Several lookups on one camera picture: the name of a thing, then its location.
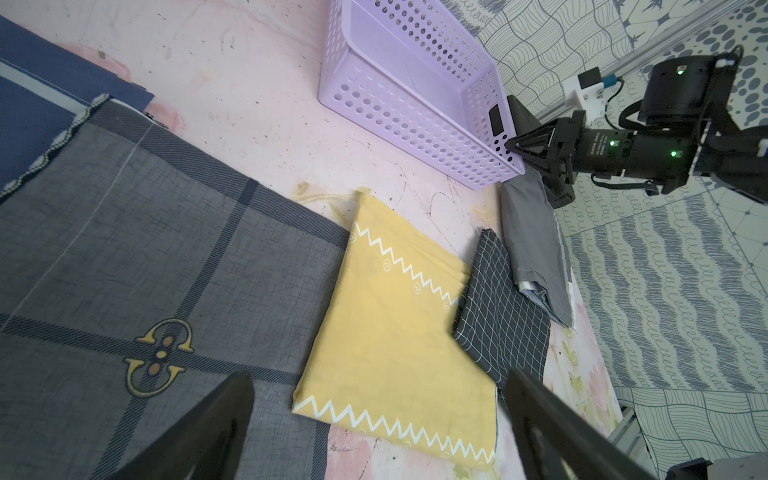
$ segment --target yellow cloth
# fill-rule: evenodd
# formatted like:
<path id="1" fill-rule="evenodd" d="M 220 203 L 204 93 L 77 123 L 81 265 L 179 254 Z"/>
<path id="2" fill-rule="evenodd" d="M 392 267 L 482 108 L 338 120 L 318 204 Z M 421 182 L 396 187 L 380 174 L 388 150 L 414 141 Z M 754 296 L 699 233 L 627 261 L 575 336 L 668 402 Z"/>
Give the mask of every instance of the yellow cloth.
<path id="1" fill-rule="evenodd" d="M 495 384 L 451 337 L 470 271 L 362 195 L 293 412 L 470 468 L 490 465 Z"/>

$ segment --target folded gray cloth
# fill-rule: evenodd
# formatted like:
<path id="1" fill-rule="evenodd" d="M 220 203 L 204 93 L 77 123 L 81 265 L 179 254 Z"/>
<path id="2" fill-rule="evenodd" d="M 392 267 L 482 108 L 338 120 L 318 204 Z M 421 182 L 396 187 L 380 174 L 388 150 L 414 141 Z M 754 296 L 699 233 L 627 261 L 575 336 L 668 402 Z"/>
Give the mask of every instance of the folded gray cloth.
<path id="1" fill-rule="evenodd" d="M 571 263 L 541 175 L 534 168 L 502 183 L 502 226 L 520 291 L 555 322 L 572 327 Z"/>

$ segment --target cable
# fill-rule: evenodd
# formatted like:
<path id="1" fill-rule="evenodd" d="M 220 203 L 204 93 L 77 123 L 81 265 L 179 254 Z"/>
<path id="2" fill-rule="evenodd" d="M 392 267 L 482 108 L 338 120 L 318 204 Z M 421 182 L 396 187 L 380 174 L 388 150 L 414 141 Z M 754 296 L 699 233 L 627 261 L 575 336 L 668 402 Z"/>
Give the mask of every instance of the cable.
<path id="1" fill-rule="evenodd" d="M 608 124 L 611 126 L 611 128 L 613 128 L 614 130 L 618 130 L 618 128 L 616 127 L 616 125 L 612 124 L 612 123 L 611 123 L 611 121 L 608 119 L 608 104 L 610 104 L 610 103 L 611 103 L 611 100 L 613 100 L 614 98 L 616 98 L 616 95 L 620 94 L 620 93 L 621 93 L 621 89 L 622 89 L 622 88 L 624 88 L 624 77 L 616 77 L 616 80 L 620 81 L 620 82 L 621 82 L 621 85 L 619 85 L 619 89 L 618 89 L 618 90 L 616 90 L 616 93 L 614 93 L 613 95 L 611 95 L 611 97 L 610 97 L 610 98 L 608 98 L 608 100 L 605 102 L 605 114 L 603 115 L 603 117 L 605 118 L 605 121 L 606 121 L 606 122 L 607 122 L 607 123 L 608 123 Z"/>
<path id="2" fill-rule="evenodd" d="M 609 184 L 606 182 L 598 182 L 595 179 L 595 174 L 592 174 L 592 183 L 597 187 L 607 188 L 608 190 L 645 190 L 647 196 L 652 197 L 659 194 L 659 188 L 653 183 L 653 180 L 646 180 L 642 184 Z"/>

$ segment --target dark gray checkered cloth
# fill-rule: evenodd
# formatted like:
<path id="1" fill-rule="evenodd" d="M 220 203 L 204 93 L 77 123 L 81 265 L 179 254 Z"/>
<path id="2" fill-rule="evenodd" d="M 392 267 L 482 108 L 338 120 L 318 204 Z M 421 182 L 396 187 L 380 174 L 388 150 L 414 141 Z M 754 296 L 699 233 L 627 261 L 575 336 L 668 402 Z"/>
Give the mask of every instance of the dark gray checkered cloth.
<path id="1" fill-rule="evenodd" d="M 290 408 L 342 227 L 111 101 L 0 225 L 0 478 L 104 478 L 243 369 L 238 478 L 324 477 Z"/>
<path id="2" fill-rule="evenodd" d="M 512 368 L 543 378 L 549 322 L 544 309 L 515 286 L 502 241 L 493 230 L 483 230 L 453 338 L 503 392 Z"/>

